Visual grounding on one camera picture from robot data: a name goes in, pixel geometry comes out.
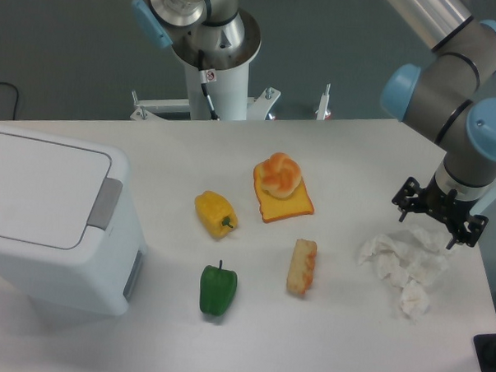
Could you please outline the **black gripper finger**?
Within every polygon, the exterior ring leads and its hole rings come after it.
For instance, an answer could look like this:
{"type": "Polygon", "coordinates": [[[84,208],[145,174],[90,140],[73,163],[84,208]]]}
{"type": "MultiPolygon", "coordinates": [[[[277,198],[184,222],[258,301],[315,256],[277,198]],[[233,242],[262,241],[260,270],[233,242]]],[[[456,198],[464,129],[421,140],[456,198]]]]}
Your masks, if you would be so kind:
{"type": "Polygon", "coordinates": [[[416,179],[407,178],[392,199],[392,204],[397,206],[397,210],[400,212],[399,222],[403,222],[410,213],[424,212],[425,203],[420,199],[420,194],[423,191],[416,179]]]}
{"type": "Polygon", "coordinates": [[[449,219],[447,230],[452,238],[445,248],[451,249],[456,244],[474,248],[488,223],[489,219],[484,215],[468,216],[466,219],[455,217],[449,219]]]}

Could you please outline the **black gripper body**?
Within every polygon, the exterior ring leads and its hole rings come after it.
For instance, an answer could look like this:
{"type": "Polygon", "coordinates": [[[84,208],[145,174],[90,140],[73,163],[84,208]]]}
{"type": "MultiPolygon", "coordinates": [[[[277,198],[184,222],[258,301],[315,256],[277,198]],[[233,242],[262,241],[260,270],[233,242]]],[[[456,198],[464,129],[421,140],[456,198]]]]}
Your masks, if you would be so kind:
{"type": "Polygon", "coordinates": [[[439,186],[427,186],[419,195],[428,216],[441,222],[462,223],[470,216],[472,201],[461,200],[455,189],[444,192],[439,186]]]}

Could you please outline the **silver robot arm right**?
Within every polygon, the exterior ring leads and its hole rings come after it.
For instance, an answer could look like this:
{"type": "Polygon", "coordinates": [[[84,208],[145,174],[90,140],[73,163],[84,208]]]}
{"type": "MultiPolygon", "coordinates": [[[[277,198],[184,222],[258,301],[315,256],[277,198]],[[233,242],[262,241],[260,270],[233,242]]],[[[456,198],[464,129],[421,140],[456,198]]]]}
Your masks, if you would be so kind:
{"type": "Polygon", "coordinates": [[[496,21],[476,20],[461,0],[387,1],[435,58],[394,72],[381,105],[445,151],[423,192],[395,203],[462,225],[496,178],[496,98],[471,101],[496,73],[496,21]]]}

